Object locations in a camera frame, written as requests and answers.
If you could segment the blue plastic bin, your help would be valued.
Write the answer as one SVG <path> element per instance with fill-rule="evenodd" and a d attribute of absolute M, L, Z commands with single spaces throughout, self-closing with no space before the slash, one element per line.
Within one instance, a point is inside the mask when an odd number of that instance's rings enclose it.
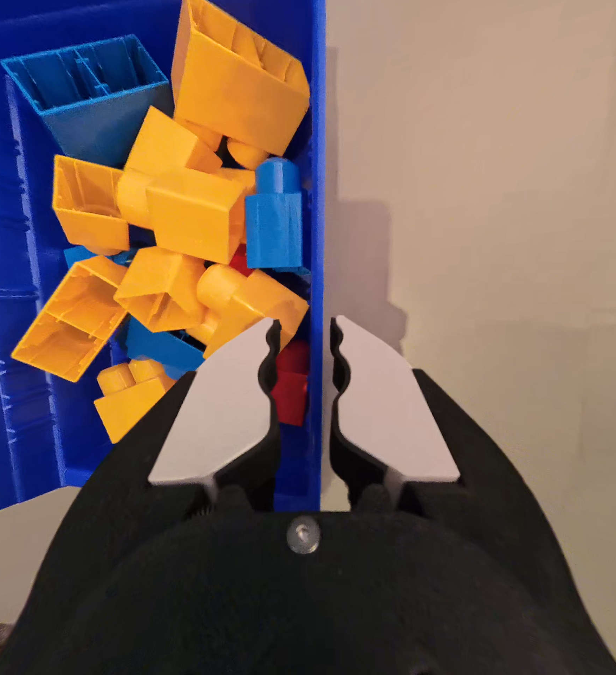
<path fill-rule="evenodd" d="M 312 109 L 288 148 L 301 168 L 311 218 L 311 309 L 298 337 L 311 346 L 303 427 L 282 426 L 275 509 L 317 510 L 322 456 L 326 2 L 216 1 L 299 58 Z M 168 73 L 180 1 L 0 1 L 0 61 L 134 34 Z M 67 272 L 64 234 L 51 209 L 56 144 L 0 65 L 0 509 L 60 487 L 81 487 L 110 450 L 93 405 L 106 346 L 77 384 L 11 358 L 41 304 Z"/>

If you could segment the blue mega block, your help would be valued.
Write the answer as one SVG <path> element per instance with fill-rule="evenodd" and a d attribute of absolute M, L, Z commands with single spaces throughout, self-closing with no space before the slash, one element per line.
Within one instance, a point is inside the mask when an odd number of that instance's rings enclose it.
<path fill-rule="evenodd" d="M 168 77 L 134 34 L 0 63 L 74 159 L 122 168 L 149 109 L 174 113 Z"/>
<path fill-rule="evenodd" d="M 129 318 L 119 341 L 130 360 L 154 360 L 174 380 L 196 371 L 205 361 L 203 350 L 186 340 L 184 332 L 151 332 L 135 318 Z"/>
<path fill-rule="evenodd" d="M 255 171 L 254 194 L 245 197 L 246 257 L 251 269 L 304 267 L 304 197 L 298 166 L 273 157 Z"/>
<path fill-rule="evenodd" d="M 121 266 L 128 267 L 132 263 L 138 249 L 132 248 L 127 251 L 119 252 L 115 255 L 107 256 L 107 258 Z M 92 251 L 86 249 L 84 246 L 73 246 L 63 251 L 67 268 L 71 269 L 73 265 L 78 262 L 86 261 L 90 258 L 96 257 L 98 254 L 93 253 Z"/>

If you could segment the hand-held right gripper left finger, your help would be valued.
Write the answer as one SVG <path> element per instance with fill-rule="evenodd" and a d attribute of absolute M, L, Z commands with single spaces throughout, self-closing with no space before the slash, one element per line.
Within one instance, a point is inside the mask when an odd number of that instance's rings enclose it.
<path fill-rule="evenodd" d="M 149 473 L 151 485 L 199 485 L 211 502 L 229 485 L 272 494 L 281 463 L 272 396 L 280 334 L 280 322 L 264 318 L 199 367 Z"/>

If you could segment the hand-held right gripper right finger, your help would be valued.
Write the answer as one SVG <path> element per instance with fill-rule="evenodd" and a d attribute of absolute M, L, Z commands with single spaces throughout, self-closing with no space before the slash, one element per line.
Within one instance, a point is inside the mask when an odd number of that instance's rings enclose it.
<path fill-rule="evenodd" d="M 343 315 L 332 321 L 341 446 L 382 472 L 390 494 L 408 483 L 456 484 L 460 471 L 406 359 Z"/>

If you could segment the pile of orange mega blocks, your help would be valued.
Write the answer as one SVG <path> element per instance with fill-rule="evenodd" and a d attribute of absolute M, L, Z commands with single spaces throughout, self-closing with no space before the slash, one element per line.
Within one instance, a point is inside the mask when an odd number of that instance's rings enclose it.
<path fill-rule="evenodd" d="M 303 63 L 215 1 L 181 1 L 171 72 L 174 113 L 151 107 L 122 168 L 60 153 L 52 210 L 67 241 L 98 254 L 73 265 L 12 356 L 78 382 L 129 318 L 184 332 L 204 359 L 258 321 L 281 322 L 281 350 L 309 304 L 275 274 L 229 266 L 246 244 L 255 171 L 286 150 L 311 102 Z M 130 266 L 107 256 L 138 249 Z M 154 360 L 101 370 L 94 401 L 117 443 L 172 387 Z"/>

